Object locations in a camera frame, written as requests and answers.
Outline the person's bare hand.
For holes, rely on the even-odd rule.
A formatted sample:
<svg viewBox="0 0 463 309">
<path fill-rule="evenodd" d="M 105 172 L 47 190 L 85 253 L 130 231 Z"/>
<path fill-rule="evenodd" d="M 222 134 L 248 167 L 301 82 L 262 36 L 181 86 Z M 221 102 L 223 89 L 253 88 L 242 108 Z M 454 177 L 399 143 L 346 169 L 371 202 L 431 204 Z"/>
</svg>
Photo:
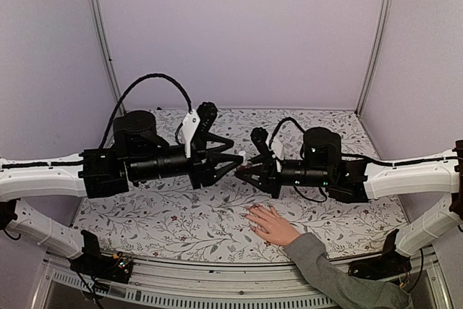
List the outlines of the person's bare hand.
<svg viewBox="0 0 463 309">
<path fill-rule="evenodd" d="M 267 243 L 286 247 L 301 236 L 273 206 L 253 205 L 241 216 L 250 221 L 251 230 Z"/>
</svg>

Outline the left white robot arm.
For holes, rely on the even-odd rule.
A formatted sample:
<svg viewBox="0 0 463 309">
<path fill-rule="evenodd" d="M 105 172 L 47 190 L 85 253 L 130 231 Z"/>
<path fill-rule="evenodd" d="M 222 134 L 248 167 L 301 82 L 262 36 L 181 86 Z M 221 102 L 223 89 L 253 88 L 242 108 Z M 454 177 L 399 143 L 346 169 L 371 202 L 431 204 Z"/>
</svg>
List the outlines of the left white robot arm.
<svg viewBox="0 0 463 309">
<path fill-rule="evenodd" d="M 28 234 L 38 244 L 78 260 L 91 275 L 102 275 L 108 262 L 94 234 L 72 231 L 34 210 L 25 199 L 106 198 L 150 180 L 184 175 L 195 189 L 212 186 L 245 160 L 244 153 L 227 152 L 232 140 L 210 132 L 216 115 L 211 103 L 187 112 L 180 128 L 181 145 L 171 145 L 157 133 L 154 114 L 131 111 L 114 120 L 110 148 L 85 150 L 57 161 L 1 160 L 1 229 Z"/>
</svg>

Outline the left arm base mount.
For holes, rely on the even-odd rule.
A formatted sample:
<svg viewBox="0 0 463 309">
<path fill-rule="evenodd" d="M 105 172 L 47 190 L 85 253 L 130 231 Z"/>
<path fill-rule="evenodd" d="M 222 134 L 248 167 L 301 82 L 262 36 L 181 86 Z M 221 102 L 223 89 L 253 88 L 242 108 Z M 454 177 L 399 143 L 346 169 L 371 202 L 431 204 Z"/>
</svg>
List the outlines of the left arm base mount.
<svg viewBox="0 0 463 309">
<path fill-rule="evenodd" d="M 93 278 L 128 284 L 132 275 L 133 257 L 123 252 L 103 255 L 94 234 L 82 230 L 81 235 L 82 255 L 69 260 L 70 269 Z"/>
</svg>

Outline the glitter nail polish bottle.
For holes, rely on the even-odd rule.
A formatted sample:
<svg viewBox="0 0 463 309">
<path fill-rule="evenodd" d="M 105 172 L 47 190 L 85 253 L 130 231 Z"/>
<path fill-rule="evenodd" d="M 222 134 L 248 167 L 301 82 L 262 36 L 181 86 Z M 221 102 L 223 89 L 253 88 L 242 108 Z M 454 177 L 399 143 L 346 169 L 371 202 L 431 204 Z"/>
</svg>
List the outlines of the glitter nail polish bottle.
<svg viewBox="0 0 463 309">
<path fill-rule="evenodd" d="M 237 171 L 238 172 L 248 172 L 251 168 L 253 168 L 253 165 L 251 163 L 242 164 L 237 167 Z"/>
</svg>

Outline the white nail polish cap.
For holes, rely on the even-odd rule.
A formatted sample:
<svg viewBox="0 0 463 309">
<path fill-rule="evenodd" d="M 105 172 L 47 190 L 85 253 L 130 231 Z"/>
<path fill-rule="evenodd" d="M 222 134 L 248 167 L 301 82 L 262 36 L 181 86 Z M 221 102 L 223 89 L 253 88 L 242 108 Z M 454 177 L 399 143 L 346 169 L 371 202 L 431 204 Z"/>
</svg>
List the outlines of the white nail polish cap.
<svg viewBox="0 0 463 309">
<path fill-rule="evenodd" d="M 246 154 L 246 152 L 245 151 L 240 151 L 238 153 L 238 155 L 242 157 L 242 165 L 246 166 L 247 165 L 247 154 Z"/>
</svg>

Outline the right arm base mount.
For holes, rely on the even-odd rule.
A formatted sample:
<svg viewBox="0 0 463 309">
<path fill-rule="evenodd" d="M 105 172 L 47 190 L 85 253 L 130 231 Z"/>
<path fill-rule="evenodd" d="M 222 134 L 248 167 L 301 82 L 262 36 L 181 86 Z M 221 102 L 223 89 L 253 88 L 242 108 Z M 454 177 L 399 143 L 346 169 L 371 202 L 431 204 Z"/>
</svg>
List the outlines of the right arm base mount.
<svg viewBox="0 0 463 309">
<path fill-rule="evenodd" d="M 396 252 L 395 239 L 398 233 L 399 230 L 395 229 L 386 236 L 379 256 L 352 261 L 348 274 L 359 279 L 379 280 L 411 271 L 410 257 Z"/>
</svg>

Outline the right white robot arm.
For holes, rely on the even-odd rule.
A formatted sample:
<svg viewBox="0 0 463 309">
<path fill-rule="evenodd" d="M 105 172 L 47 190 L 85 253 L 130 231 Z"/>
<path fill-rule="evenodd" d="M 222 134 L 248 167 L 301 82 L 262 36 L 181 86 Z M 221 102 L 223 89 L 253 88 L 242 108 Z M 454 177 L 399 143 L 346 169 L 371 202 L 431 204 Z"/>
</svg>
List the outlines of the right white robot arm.
<svg viewBox="0 0 463 309">
<path fill-rule="evenodd" d="M 344 154 L 341 136 L 324 127 L 303 134 L 301 158 L 286 159 L 283 146 L 261 127 L 251 133 L 258 156 L 237 178 L 277 198 L 283 186 L 318 187 L 341 203 L 367 203 L 390 195 L 440 193 L 420 218 L 390 233 L 374 271 L 389 277 L 420 248 L 462 223 L 462 142 L 443 153 L 401 161 Z"/>
</svg>

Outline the grey sleeved forearm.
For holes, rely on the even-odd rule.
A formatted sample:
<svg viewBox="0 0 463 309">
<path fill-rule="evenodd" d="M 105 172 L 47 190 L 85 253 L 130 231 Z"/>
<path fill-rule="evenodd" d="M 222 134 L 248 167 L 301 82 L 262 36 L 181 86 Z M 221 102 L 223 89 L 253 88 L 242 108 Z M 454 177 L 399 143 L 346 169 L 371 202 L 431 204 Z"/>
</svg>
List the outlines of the grey sleeved forearm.
<svg viewBox="0 0 463 309">
<path fill-rule="evenodd" d="M 306 282 L 341 308 L 412 308 L 411 296 L 391 282 L 349 276 L 326 258 L 326 246 L 311 233 L 284 247 Z"/>
</svg>

